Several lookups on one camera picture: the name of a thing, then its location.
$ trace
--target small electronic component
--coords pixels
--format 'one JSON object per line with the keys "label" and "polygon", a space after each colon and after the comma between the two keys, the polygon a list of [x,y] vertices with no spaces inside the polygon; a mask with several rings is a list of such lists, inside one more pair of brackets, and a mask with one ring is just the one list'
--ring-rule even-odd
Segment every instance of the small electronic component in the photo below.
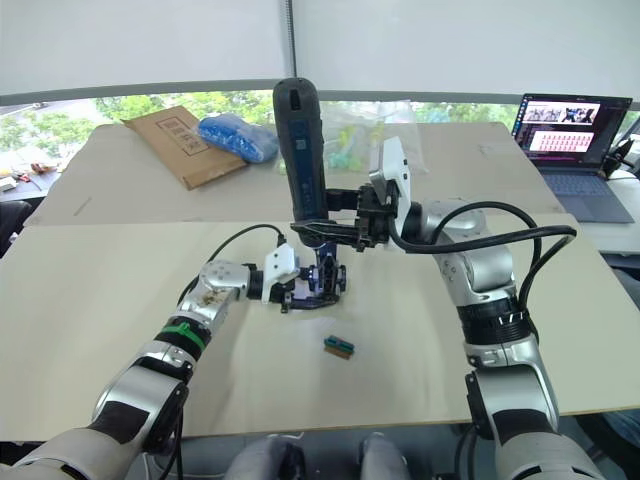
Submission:
{"label": "small electronic component", "polygon": [[324,339],[324,351],[336,355],[345,360],[349,360],[355,352],[353,343],[349,343],[342,338],[331,335]]}

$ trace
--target gray pants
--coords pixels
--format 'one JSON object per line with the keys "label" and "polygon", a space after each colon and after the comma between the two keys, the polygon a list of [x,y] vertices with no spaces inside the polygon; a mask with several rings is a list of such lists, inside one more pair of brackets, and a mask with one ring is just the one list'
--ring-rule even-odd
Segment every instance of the gray pants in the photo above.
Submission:
{"label": "gray pants", "polygon": [[[284,437],[273,435],[253,442],[242,450],[231,463],[225,480],[276,480],[283,463],[287,477],[303,479],[296,471],[296,463],[304,460],[296,455],[296,448]],[[381,433],[372,433],[362,443],[361,480],[410,480],[404,457],[398,448]]]}

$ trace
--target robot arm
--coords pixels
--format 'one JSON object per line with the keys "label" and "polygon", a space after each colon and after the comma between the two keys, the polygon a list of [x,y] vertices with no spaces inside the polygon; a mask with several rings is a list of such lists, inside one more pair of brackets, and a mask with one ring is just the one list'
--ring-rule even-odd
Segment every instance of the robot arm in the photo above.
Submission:
{"label": "robot arm", "polygon": [[[421,236],[431,235],[459,201],[424,207]],[[487,235],[484,215],[463,213],[439,236],[439,244]],[[466,376],[473,423],[494,439],[498,478],[603,479],[585,452],[557,433],[558,409],[529,312],[516,297],[512,258],[506,246],[435,255],[465,336],[474,371]]]}
{"label": "robot arm", "polygon": [[497,240],[483,248],[463,247],[490,233],[479,211],[454,217],[430,243],[442,220],[464,202],[412,203],[406,163],[399,141],[385,141],[371,185],[357,192],[327,190],[328,198],[341,199],[330,202],[338,210],[356,210],[353,226],[305,220],[292,229],[358,251],[391,241],[401,248],[427,245],[462,323],[464,350],[474,368],[466,376],[473,423],[479,435],[495,439],[499,478],[602,479],[584,451],[557,433],[555,395],[529,312],[517,298],[508,248]]}
{"label": "robot arm", "polygon": [[115,480],[140,452],[164,450],[180,421],[196,364],[230,305],[245,299],[280,303],[283,284],[298,275],[287,243],[267,256],[264,272],[224,260],[204,265],[160,333],[102,393],[91,425],[44,443],[2,472],[2,479]]}

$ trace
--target laptop keyboard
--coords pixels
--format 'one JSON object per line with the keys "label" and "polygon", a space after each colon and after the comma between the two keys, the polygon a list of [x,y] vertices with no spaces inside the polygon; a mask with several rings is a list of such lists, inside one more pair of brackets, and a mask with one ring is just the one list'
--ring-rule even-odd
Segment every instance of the laptop keyboard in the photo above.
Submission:
{"label": "laptop keyboard", "polygon": [[547,185],[556,195],[581,195],[602,197],[612,195],[611,190],[595,175],[543,175]]}

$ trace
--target beige tabletop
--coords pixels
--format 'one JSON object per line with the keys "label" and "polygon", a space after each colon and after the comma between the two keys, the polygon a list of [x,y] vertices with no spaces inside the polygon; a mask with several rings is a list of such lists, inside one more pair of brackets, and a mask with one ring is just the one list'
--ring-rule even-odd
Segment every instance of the beige tabletop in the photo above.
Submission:
{"label": "beige tabletop", "polygon": [[[489,224],[495,233],[521,227],[506,215]],[[44,440],[86,425],[104,385],[241,226],[27,227],[0,262],[0,440]],[[222,257],[262,264],[275,238],[249,235]],[[511,248],[519,281],[530,249]],[[298,251],[308,263],[311,252]],[[462,332],[433,259],[380,247],[339,255],[349,286],[337,306],[289,315],[258,302],[232,307],[191,383],[187,435],[469,419]],[[562,413],[640,404],[640,313],[584,236],[539,274],[530,309]],[[329,334],[355,344],[351,360],[323,351]]]}
{"label": "beige tabletop", "polygon": [[[388,125],[385,135],[399,135],[410,160],[419,163],[422,158],[429,171],[414,174],[416,201],[464,197],[506,201],[530,213],[564,212],[501,123]],[[366,172],[328,173],[326,183],[355,189],[366,181]],[[273,163],[252,165],[187,191],[137,133],[104,125],[93,132],[28,224],[290,218],[287,179]]]}

